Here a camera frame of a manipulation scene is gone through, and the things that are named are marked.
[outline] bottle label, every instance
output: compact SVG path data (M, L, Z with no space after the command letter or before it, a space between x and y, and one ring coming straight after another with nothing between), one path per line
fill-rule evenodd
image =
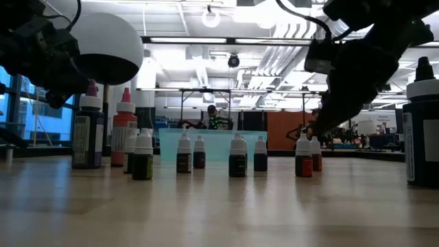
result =
M90 117L87 116L75 117L75 129L73 130L74 163L86 164L89 137L90 137Z
M123 156L123 171L128 172L128 154Z
M131 132L137 131L137 122L128 121L125 126L114 126L111 136L111 151L125 152L125 140Z
M437 141L439 139L439 120L424 120L424 151L425 161L438 162L439 152Z
M247 170L247 158L237 158L235 160L236 164L236 173L237 174L245 174Z
M177 171L191 172L192 171L192 155L191 154L177 154Z
M153 172L153 156L148 157L148 167L147 167L147 179L152 178L152 172Z
M412 114L403 114L404 125L404 146L405 146L405 164L407 165L407 181L413 182L414 173L414 141L413 141L413 122Z
M302 175L313 176L313 160L312 158L302 159Z
M102 152L102 139L104 138L104 125L96 125L95 152Z

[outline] table surface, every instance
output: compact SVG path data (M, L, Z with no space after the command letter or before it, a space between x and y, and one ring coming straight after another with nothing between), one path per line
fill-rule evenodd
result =
M439 193L407 186L403 163L324 158L297 178L294 158L270 158L229 178L155 159L151 181L68 157L0 166L0 246L438 246Z

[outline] red liquid bottle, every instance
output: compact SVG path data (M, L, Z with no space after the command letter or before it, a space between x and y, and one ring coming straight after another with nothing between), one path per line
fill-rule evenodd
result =
M320 142L317 137L313 137L311 140L311 155L313 157L313 171L319 172L322 170L322 150L320 148Z
M296 176L313 176L313 159L311 156L311 145L307 139L307 134L300 134L300 139L296 144Z
M125 88L122 101L116 105L117 115L113 118L111 134L111 166L123 167L125 140L131 132L137 131L136 106L131 103L130 89Z

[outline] transparent plastic bin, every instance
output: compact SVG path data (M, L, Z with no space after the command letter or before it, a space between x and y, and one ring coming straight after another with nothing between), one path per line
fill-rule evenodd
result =
M267 140L266 131L236 131L236 130L187 130L187 134L191 140L191 147L195 145L195 140L199 135L204 139L206 148L206 161L228 162L230 152L230 141L235 137L235 133L239 132L247 142L248 160L253 160L254 145L258 136L263 136ZM183 129L159 129L160 137L160 153L162 162L176 162L178 149L178 140L183 133Z

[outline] ceiling light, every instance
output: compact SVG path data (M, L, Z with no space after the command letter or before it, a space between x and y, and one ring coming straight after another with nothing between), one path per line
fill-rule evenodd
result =
M156 37L151 38L152 43L185 43L185 44L224 44L225 38L181 38L181 37Z
M237 44L242 45L295 45L309 46L311 39L309 38L237 38Z
M215 15L213 17L212 21L208 21L207 20L207 15L210 14L210 13ZM203 24L206 27L214 28L214 27L217 27L220 24L221 17L220 17L220 14L217 11L215 11L215 10L211 10L210 12L208 10L205 10L203 12L203 15L201 16L201 21L203 22Z
M222 1L211 1L211 0L81 0L85 3L116 3L116 4L183 4L183 5L200 5L204 6L206 4L214 6L223 6Z
M418 45L417 47L422 48L439 48L439 41L433 41L424 45Z
M137 89L138 91L178 92L180 89Z
M270 93L271 90L230 90L232 93Z
M281 91L281 90L275 90L272 91L272 93L295 93L295 94L305 94L305 93L311 93L310 91Z
M378 93L378 95L406 95L406 92L384 92L384 93Z
M361 110L362 112L394 113L395 110Z

